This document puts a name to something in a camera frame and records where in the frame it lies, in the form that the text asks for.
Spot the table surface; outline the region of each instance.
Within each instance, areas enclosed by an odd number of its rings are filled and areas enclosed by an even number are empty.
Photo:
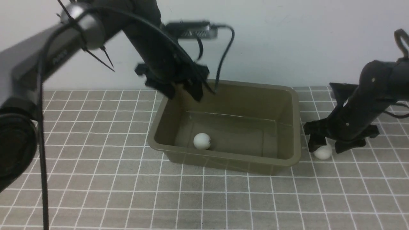
[[[334,108],[327,87],[294,88],[302,122]],[[171,163],[146,134],[155,91],[45,92],[52,229],[409,229],[409,119],[382,115],[365,148],[258,176]],[[404,113],[402,108],[392,108]],[[40,166],[0,194],[1,229],[42,226]]]

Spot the plastic bin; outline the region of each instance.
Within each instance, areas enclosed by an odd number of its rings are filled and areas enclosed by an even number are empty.
[[[274,175],[300,161],[298,104],[285,86],[220,81],[200,103],[177,88],[174,99],[163,98],[148,144],[175,163]],[[210,136],[210,149],[195,149],[198,133]]]

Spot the white ball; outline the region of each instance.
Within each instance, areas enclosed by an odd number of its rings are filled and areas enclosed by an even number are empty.
[[[326,160],[332,155],[332,146],[330,144],[319,147],[315,152],[314,156],[320,160]]]
[[[199,133],[193,139],[193,145],[197,149],[208,149],[210,147],[210,137],[205,133]]]

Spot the cable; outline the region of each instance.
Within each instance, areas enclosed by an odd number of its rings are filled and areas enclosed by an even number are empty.
[[[403,29],[396,30],[393,35],[395,36],[395,42],[398,45],[398,48],[403,53],[403,58],[401,59],[404,59],[404,60],[409,59],[409,51],[406,49],[406,47],[402,43],[402,39],[403,39],[406,45],[409,45],[409,35]]]
[[[49,229],[49,210],[48,210],[48,185],[47,185],[47,164],[45,156],[45,139],[44,139],[44,116],[43,116],[43,76],[45,75],[45,62],[47,61],[48,51],[52,42],[63,32],[72,28],[73,24],[83,18],[86,14],[81,14],[77,19],[64,24],[62,27],[54,31],[47,39],[43,46],[38,59],[37,69],[37,120],[38,120],[38,145],[40,154],[40,174],[41,174],[41,189],[43,197],[43,227],[44,230]]]
[[[199,45],[199,56],[196,59],[196,61],[200,61],[200,59],[202,59],[202,56],[203,56],[203,42],[198,36],[196,36],[196,40],[197,40],[198,45]]]
[[[235,33],[234,33],[233,27],[231,27],[231,26],[229,26],[229,25],[218,25],[218,24],[215,24],[215,25],[213,25],[212,27],[215,27],[215,28],[217,28],[217,29],[219,29],[219,28],[226,28],[226,29],[229,29],[229,30],[231,31],[231,38],[230,38],[229,44],[227,45],[226,50],[225,50],[225,52],[223,53],[222,58],[221,58],[221,60],[220,60],[220,62],[219,62],[219,67],[217,68],[216,81],[215,81],[215,84],[214,84],[214,91],[217,91],[217,87],[218,87],[218,85],[219,85],[219,79],[220,79],[220,72],[221,72],[221,70],[222,70],[222,65],[223,65],[223,62],[224,62],[224,60],[225,60],[225,58],[226,58],[226,55],[227,55],[227,53],[229,52],[229,49],[230,49],[230,47],[231,47],[231,45],[232,45],[232,43],[233,43],[233,41],[234,41],[234,35],[235,35]]]
[[[395,104],[392,104],[392,106],[401,106],[401,107],[405,107],[405,108],[409,109],[409,106],[407,106],[407,105],[405,105],[403,103],[395,103]],[[383,111],[383,113],[385,113],[385,114],[387,114],[387,115],[389,115],[391,117],[397,118],[397,119],[409,118],[409,113],[404,114],[404,115],[397,115],[397,114],[393,114],[393,113],[388,112],[388,111]]]

